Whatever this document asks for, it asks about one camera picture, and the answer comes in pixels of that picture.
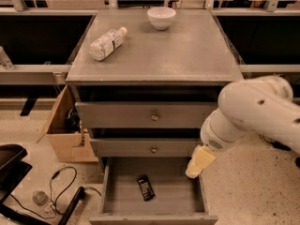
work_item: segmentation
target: gray tabletop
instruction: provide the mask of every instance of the gray tabletop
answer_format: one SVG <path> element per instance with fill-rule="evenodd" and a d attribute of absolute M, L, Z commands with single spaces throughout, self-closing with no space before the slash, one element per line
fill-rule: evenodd
<path fill-rule="evenodd" d="M 104 61 L 89 45 L 108 30 L 125 26 L 124 44 Z M 239 67 L 207 10 L 178 9 L 174 24 L 158 31 L 147 9 L 100 10 L 67 76 L 68 83 L 230 82 Z"/>

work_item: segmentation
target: closed drawer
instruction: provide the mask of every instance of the closed drawer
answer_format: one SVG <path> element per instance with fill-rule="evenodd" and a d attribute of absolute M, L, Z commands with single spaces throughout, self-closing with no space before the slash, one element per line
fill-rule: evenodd
<path fill-rule="evenodd" d="M 185 175 L 187 157 L 110 157 L 105 168 L 101 206 L 93 225 L 214 225 L 202 178 Z M 137 183 L 147 175 L 156 197 L 145 202 Z"/>
<path fill-rule="evenodd" d="M 86 128 L 200 128 L 217 108 L 206 102 L 77 102 Z"/>
<path fill-rule="evenodd" d="M 97 157 L 191 157 L 196 139 L 91 139 Z"/>

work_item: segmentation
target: cardboard box flap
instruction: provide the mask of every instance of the cardboard box flap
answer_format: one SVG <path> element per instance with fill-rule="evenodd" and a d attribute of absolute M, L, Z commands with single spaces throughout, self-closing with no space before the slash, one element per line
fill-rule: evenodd
<path fill-rule="evenodd" d="M 70 88 L 66 85 L 54 102 L 44 128 L 38 136 L 37 143 L 45 136 L 45 134 L 52 134 L 55 131 L 58 131 L 58 133 L 63 133 L 62 131 L 66 132 L 66 117 L 68 111 L 74 108 L 75 98 L 72 95 Z"/>

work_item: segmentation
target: black remote control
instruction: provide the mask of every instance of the black remote control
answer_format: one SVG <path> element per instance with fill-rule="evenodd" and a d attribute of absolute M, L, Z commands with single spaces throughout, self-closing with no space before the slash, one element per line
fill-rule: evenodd
<path fill-rule="evenodd" d="M 138 183 L 140 185 L 140 189 L 142 192 L 143 200 L 145 202 L 148 202 L 156 197 L 156 195 L 153 192 L 153 189 L 151 188 L 149 179 L 146 175 L 141 176 L 138 179 Z"/>

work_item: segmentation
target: bottle cap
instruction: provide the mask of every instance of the bottle cap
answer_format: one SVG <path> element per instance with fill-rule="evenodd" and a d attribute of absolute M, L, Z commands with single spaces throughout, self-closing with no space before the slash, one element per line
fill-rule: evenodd
<path fill-rule="evenodd" d="M 122 33 L 123 36 L 125 36 L 125 35 L 127 34 L 127 32 L 128 32 L 128 30 L 127 30 L 124 26 L 122 26 L 122 27 L 119 29 L 119 31 Z"/>

